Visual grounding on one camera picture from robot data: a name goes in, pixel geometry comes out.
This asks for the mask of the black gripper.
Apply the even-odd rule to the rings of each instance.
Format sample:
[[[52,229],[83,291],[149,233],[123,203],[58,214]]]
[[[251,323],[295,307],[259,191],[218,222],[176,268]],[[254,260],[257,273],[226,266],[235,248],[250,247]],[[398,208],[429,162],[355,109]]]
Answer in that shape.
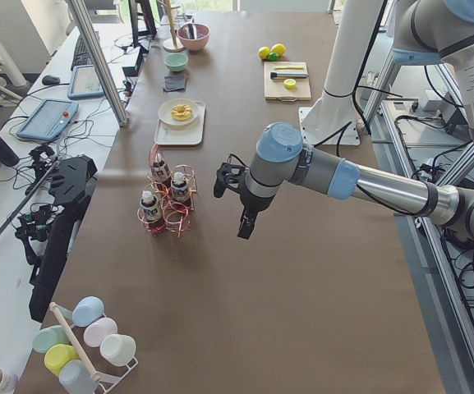
[[[249,239],[255,227],[257,214],[271,205],[277,194],[277,186],[264,186],[250,172],[245,172],[239,181],[238,193],[245,211],[240,217],[237,236]]]

